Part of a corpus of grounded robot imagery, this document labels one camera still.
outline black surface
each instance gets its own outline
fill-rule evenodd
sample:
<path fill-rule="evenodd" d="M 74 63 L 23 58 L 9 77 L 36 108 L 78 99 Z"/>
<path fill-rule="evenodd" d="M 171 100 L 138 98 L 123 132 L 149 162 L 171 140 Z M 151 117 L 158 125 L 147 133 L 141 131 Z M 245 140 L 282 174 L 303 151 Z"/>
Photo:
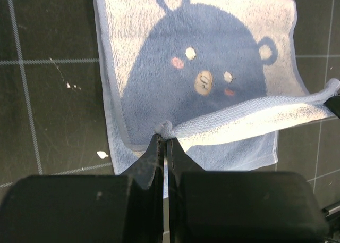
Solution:
<path fill-rule="evenodd" d="M 26 60 L 98 58 L 93 0 L 13 0 Z"/>
<path fill-rule="evenodd" d="M 13 3 L 24 60 L 98 58 L 92 0 L 13 0 Z M 322 56 L 297 61 L 307 88 L 317 91 L 324 84 L 332 0 L 296 0 L 296 4 L 296 54 Z M 330 55 L 340 55 L 339 16 L 340 0 L 335 0 Z M 19 66 L 1 64 L 17 58 L 9 5 L 7 0 L 0 0 L 0 198 L 8 183 L 38 173 Z M 66 82 L 81 90 L 67 89 L 56 66 Z M 51 63 L 24 67 L 43 173 L 112 174 L 110 157 L 101 160 L 96 154 L 100 150 L 108 153 L 98 63 L 57 63 L 56 66 Z M 340 57 L 329 58 L 327 79 L 330 77 L 340 78 Z M 321 167 L 317 171 L 316 195 L 324 207 L 340 199 L 340 187 L 332 187 L 334 180 L 340 178 L 339 173 L 322 177 L 324 171 L 340 169 L 338 156 L 322 151 L 323 146 L 338 145 L 340 126 L 336 122 L 331 127 L 322 125 L 318 156 L 315 139 L 319 138 L 319 126 L 302 126 L 280 133 L 283 140 L 301 136 L 301 140 L 297 137 L 301 149 L 288 140 L 283 141 L 286 144 L 282 148 L 280 140 L 277 167 L 301 171 L 307 180 L 312 180 L 313 186 L 313 168 L 318 157 Z M 263 168 L 274 169 L 274 165 Z M 327 183 L 319 187 L 319 183 L 331 177 L 334 180 L 330 187 Z"/>
<path fill-rule="evenodd" d="M 37 174 L 19 66 L 0 69 L 0 185 Z"/>
<path fill-rule="evenodd" d="M 294 173 L 184 172 L 178 195 L 176 242 L 319 242 L 328 232 L 311 187 Z"/>
<path fill-rule="evenodd" d="M 43 173 L 109 162 L 97 155 L 109 154 L 99 65 L 27 65 L 25 70 Z"/>
<path fill-rule="evenodd" d="M 25 178 L 1 205 L 0 241 L 159 242 L 163 184 L 153 180 L 148 188 L 129 176 Z"/>
<path fill-rule="evenodd" d="M 7 0 L 0 0 L 0 60 L 18 58 Z"/>
<path fill-rule="evenodd" d="M 297 58 L 296 64 L 304 85 L 310 93 L 324 88 L 326 58 Z"/>
<path fill-rule="evenodd" d="M 333 26 L 331 29 L 330 54 L 340 54 L 340 0 L 334 0 Z"/>
<path fill-rule="evenodd" d="M 332 0 L 295 0 L 297 24 L 294 30 L 296 54 L 327 54 Z"/>
<path fill-rule="evenodd" d="M 284 129 L 279 134 L 277 169 L 315 176 L 320 123 Z"/>

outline dark tiled surface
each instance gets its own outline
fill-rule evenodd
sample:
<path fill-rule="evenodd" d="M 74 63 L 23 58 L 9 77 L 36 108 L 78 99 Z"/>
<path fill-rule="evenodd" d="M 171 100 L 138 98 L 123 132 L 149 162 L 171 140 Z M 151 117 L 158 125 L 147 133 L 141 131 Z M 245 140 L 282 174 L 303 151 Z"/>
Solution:
<path fill-rule="evenodd" d="M 309 183 L 309 185 L 310 185 L 312 190 L 314 190 L 314 182 L 315 182 L 315 180 L 309 180 L 308 181 L 308 183 Z"/>
<path fill-rule="evenodd" d="M 276 164 L 270 165 L 270 166 L 265 166 L 257 169 L 256 171 L 275 171 Z"/>
<path fill-rule="evenodd" d="M 97 58 L 93 0 L 13 0 L 26 60 Z"/>
<path fill-rule="evenodd" d="M 0 203 L 3 197 L 5 196 L 5 194 L 7 193 L 8 189 L 9 189 L 8 187 L 0 188 Z"/>
<path fill-rule="evenodd" d="M 109 153 L 98 63 L 25 68 L 43 172 L 107 163 L 97 155 Z"/>
<path fill-rule="evenodd" d="M 329 58 L 327 69 L 327 80 L 331 78 L 340 79 L 340 57 Z"/>
<path fill-rule="evenodd" d="M 0 185 L 37 173 L 18 66 L 0 66 Z"/>
<path fill-rule="evenodd" d="M 0 0 L 0 60 L 17 59 L 10 10 L 7 0 Z"/>
<path fill-rule="evenodd" d="M 113 175 L 113 167 L 112 166 L 105 166 L 100 167 L 98 169 L 92 169 L 87 171 L 80 171 L 76 173 L 72 173 L 72 175 Z"/>
<path fill-rule="evenodd" d="M 327 54 L 332 0 L 295 0 L 297 24 L 294 30 L 296 54 Z"/>
<path fill-rule="evenodd" d="M 279 171 L 294 171 L 306 180 L 315 177 L 320 123 L 281 130 L 279 133 Z"/>
<path fill-rule="evenodd" d="M 310 93 L 317 93 L 324 88 L 326 58 L 297 58 L 297 69 Z"/>
<path fill-rule="evenodd" d="M 331 29 L 330 54 L 340 54 L 340 0 L 334 0 L 333 25 Z"/>
<path fill-rule="evenodd" d="M 339 133 L 340 120 L 322 123 L 317 176 L 340 169 Z"/>
<path fill-rule="evenodd" d="M 324 208 L 340 200 L 340 172 L 316 180 L 315 195 Z"/>

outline blue towel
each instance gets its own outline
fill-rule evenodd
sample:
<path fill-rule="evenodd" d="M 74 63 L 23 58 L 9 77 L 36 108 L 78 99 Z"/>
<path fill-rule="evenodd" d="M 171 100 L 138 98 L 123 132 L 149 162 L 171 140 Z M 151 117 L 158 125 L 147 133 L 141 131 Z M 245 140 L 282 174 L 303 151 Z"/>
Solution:
<path fill-rule="evenodd" d="M 278 129 L 332 115 L 338 81 L 306 96 L 298 74 L 293 0 L 94 3 L 118 174 L 155 132 L 206 170 L 257 169 L 277 162 Z"/>

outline debris speck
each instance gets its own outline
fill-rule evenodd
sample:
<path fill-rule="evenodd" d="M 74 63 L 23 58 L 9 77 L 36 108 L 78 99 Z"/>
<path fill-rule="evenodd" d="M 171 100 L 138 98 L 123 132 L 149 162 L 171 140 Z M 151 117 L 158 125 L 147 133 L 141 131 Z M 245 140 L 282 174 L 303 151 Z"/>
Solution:
<path fill-rule="evenodd" d="M 27 29 L 27 27 L 25 27 L 24 25 L 20 25 L 20 24 L 18 24 L 18 27 L 22 29 Z"/>
<path fill-rule="evenodd" d="M 196 58 L 196 51 L 192 47 L 188 47 L 185 50 L 185 56 L 188 58 L 188 60 L 192 61 L 194 58 Z"/>
<path fill-rule="evenodd" d="M 63 82 L 65 82 L 64 77 L 63 77 L 63 74 L 62 74 L 62 72 L 61 72 L 60 69 L 59 69 L 59 66 L 57 66 L 57 64 L 55 64 L 55 62 L 52 60 L 51 57 L 49 58 L 49 60 L 52 61 L 52 63 L 54 64 L 55 68 L 59 71 L 60 76 L 61 76 L 62 79 L 63 79 Z"/>
<path fill-rule="evenodd" d="M 266 193 L 266 195 L 263 197 L 263 200 L 268 200 L 270 198 L 270 193 Z"/>
<path fill-rule="evenodd" d="M 101 191 L 97 192 L 97 198 L 96 200 L 100 200 L 101 196 L 103 195 L 103 193 Z"/>
<path fill-rule="evenodd" d="M 98 151 L 97 154 L 101 159 L 105 159 L 106 157 L 108 157 L 108 154 L 104 151 Z"/>

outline cartoon bear face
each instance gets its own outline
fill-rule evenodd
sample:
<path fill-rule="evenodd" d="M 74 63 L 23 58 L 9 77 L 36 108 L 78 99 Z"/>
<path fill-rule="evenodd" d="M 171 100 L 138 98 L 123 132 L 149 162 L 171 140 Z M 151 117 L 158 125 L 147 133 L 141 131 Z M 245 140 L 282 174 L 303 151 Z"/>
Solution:
<path fill-rule="evenodd" d="M 263 65 L 277 58 L 270 38 L 257 43 L 231 14 L 190 0 L 171 11 L 157 1 L 166 16 L 145 40 L 122 97 L 133 145 L 148 144 L 154 127 L 165 120 L 176 126 L 266 96 Z M 262 60 L 264 45 L 271 55 Z"/>

